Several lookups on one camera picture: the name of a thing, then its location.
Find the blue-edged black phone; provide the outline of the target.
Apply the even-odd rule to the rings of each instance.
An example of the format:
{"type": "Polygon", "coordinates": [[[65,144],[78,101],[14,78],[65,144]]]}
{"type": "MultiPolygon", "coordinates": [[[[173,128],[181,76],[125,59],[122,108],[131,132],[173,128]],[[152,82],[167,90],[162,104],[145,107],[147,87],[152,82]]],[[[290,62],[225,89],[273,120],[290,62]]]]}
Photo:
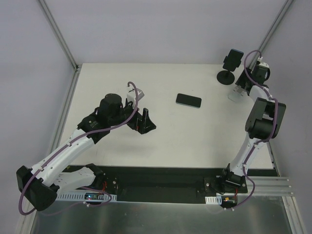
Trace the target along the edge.
{"type": "Polygon", "coordinates": [[[231,49],[228,55],[224,58],[223,68],[227,71],[233,72],[241,64],[241,59],[244,53],[242,51],[231,49]]]}

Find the black round-base phone stand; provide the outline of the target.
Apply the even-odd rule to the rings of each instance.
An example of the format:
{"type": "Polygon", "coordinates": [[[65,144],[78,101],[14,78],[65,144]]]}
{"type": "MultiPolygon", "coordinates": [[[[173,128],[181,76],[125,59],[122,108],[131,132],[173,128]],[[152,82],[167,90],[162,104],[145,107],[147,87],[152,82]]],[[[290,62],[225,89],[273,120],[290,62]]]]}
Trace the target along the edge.
{"type": "Polygon", "coordinates": [[[231,49],[223,61],[223,70],[220,71],[216,78],[223,85],[233,84],[235,77],[233,72],[241,65],[241,59],[244,53],[242,51],[231,49]]]}

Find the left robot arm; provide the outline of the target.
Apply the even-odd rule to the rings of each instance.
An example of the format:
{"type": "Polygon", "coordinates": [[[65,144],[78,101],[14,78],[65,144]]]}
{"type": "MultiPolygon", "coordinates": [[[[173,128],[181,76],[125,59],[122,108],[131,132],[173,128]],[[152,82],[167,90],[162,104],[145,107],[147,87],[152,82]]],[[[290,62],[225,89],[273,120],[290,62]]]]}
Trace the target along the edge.
{"type": "Polygon", "coordinates": [[[143,97],[141,90],[133,89],[128,92],[126,102],[122,103],[121,96],[107,94],[100,105],[78,124],[72,135],[49,156],[31,168],[21,166],[16,172],[21,192],[19,203],[26,198],[36,211],[44,211],[67,191],[82,187],[104,190],[104,172],[95,164],[87,164],[71,173],[65,173],[64,169],[113,129],[127,125],[141,135],[156,129],[148,109],[144,108],[139,113],[138,102],[143,97]]]}

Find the silver folding phone stand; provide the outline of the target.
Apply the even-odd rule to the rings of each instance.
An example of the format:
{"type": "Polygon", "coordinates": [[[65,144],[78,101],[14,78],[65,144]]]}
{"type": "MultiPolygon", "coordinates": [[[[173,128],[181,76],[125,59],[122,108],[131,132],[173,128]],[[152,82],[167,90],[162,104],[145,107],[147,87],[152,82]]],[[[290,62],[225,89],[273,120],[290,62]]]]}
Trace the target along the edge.
{"type": "Polygon", "coordinates": [[[245,95],[246,91],[237,85],[229,92],[228,99],[235,103],[241,103],[244,101],[245,95]]]}

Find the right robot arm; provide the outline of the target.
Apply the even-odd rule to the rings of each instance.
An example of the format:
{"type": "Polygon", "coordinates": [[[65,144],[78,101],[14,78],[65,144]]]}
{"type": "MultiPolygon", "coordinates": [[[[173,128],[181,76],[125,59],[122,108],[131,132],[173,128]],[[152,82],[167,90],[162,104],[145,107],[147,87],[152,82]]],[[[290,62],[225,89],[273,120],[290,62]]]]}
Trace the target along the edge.
{"type": "Polygon", "coordinates": [[[269,65],[257,62],[247,72],[249,76],[242,73],[236,84],[246,91],[254,105],[245,124],[245,140],[219,180],[222,193],[236,192],[246,184],[246,175],[252,161],[258,151],[277,136],[286,111],[286,104],[276,101],[264,84],[271,74],[269,65]]]}

